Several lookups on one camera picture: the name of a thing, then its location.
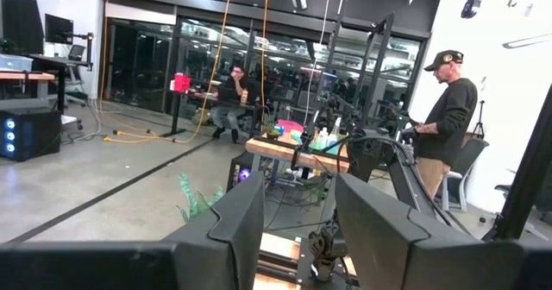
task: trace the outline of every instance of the khaki pants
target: khaki pants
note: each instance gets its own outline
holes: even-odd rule
[[[441,185],[442,178],[450,171],[450,166],[439,160],[418,157],[417,170],[420,172],[423,186],[425,186],[431,198],[434,198]]]

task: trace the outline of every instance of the pink box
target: pink box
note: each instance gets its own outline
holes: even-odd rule
[[[299,123],[293,122],[293,121],[286,121],[286,120],[278,120],[279,126],[282,126],[284,128],[284,132],[291,132],[292,130],[297,130],[299,132],[303,132],[303,126]]]

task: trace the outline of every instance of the black baseball cap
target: black baseball cap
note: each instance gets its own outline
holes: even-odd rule
[[[446,65],[450,62],[461,64],[462,62],[464,62],[464,54],[452,49],[440,52],[437,54],[437,56],[435,56],[435,60],[433,60],[433,63],[429,66],[426,66],[424,70],[428,72],[433,72],[439,66]]]

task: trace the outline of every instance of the yellow extension cord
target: yellow extension cord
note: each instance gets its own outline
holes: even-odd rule
[[[107,7],[108,3],[109,3],[109,0],[105,0],[105,5],[104,6]],[[230,0],[226,0],[226,8],[224,9],[224,17],[223,17],[223,25],[222,25],[222,32],[223,33],[224,33],[224,29],[226,27],[226,20],[227,20],[227,16],[228,16],[229,4],[230,4]],[[266,38],[266,31],[267,31],[267,9],[268,9],[268,0],[265,0],[265,10],[264,10],[264,17],[263,17],[263,25],[262,25],[262,37],[263,37],[263,39]],[[103,47],[106,47],[107,46],[107,15],[104,15],[104,17],[103,17],[103,25],[104,25],[104,28],[103,28]],[[222,45],[223,45],[223,36],[221,36],[219,41],[218,41],[218,47],[217,47],[216,56],[215,56],[215,63],[213,64],[213,69],[211,71],[209,87],[207,88],[207,92],[210,91],[210,89],[212,87],[213,79],[215,78],[215,70],[217,69],[217,66],[218,66],[219,55],[221,53]],[[105,73],[105,66],[106,66],[106,60],[107,60],[105,57],[106,56],[104,56],[104,58],[103,58],[102,73]],[[263,42],[263,46],[261,46],[260,60],[261,60],[261,68],[262,68],[262,72],[261,72],[261,76],[260,76],[260,94],[261,94],[261,102],[264,106],[264,103],[265,103],[265,88],[264,88],[265,87],[265,73],[264,73],[264,71],[265,71],[265,48],[264,48],[264,42]],[[100,86],[100,105],[99,105],[99,111],[102,114],[102,117],[105,117],[103,107],[102,107],[102,103],[104,101],[104,83],[105,83],[104,78],[105,78],[105,76],[102,75],[102,82],[101,82],[101,86]],[[206,105],[207,105],[207,98],[204,100],[204,103],[203,103],[203,106],[202,106],[201,117],[199,119],[200,121],[203,121]],[[109,136],[106,136],[103,139],[105,142],[144,143],[144,142],[149,142],[149,141],[152,141],[152,140],[165,140],[165,141],[176,142],[176,143],[188,143],[188,142],[191,142],[198,135],[198,131],[201,127],[201,123],[199,123],[198,126],[196,127],[196,130],[194,131],[194,133],[193,133],[193,135],[191,136],[190,139],[180,141],[180,140],[176,140],[176,139],[173,139],[173,138],[165,138],[165,137],[157,136],[153,131],[151,131],[149,129],[139,129],[139,128],[130,126],[126,123],[123,123],[123,122],[115,119],[114,117],[109,117],[109,118],[112,119],[115,122],[120,123],[121,125],[125,126],[126,128],[133,129],[133,130],[138,130],[138,131],[143,131],[143,132],[148,132],[148,133],[152,134],[152,136],[144,136],[144,135],[131,134],[131,133],[123,132],[123,131],[117,131],[116,134],[118,136],[133,136],[133,137],[137,137],[137,138],[141,138],[141,139],[126,141],[126,140],[113,139]],[[264,109],[263,109],[263,113],[261,114],[261,121],[263,121],[263,120],[264,120]]]

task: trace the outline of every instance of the seated man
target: seated man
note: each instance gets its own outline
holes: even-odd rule
[[[235,89],[235,98],[237,100],[242,96],[243,90],[248,91],[248,104],[254,104],[255,99],[258,97],[258,88],[255,82],[248,79],[241,66],[234,66],[230,78],[226,82],[221,84],[222,88]],[[232,141],[234,143],[238,140],[238,116],[245,113],[245,109],[239,106],[218,105],[210,110],[213,123],[216,126],[216,130],[213,133],[213,138],[218,139],[220,135],[226,130],[224,128],[223,116],[226,115],[226,119],[229,122],[232,129]]]

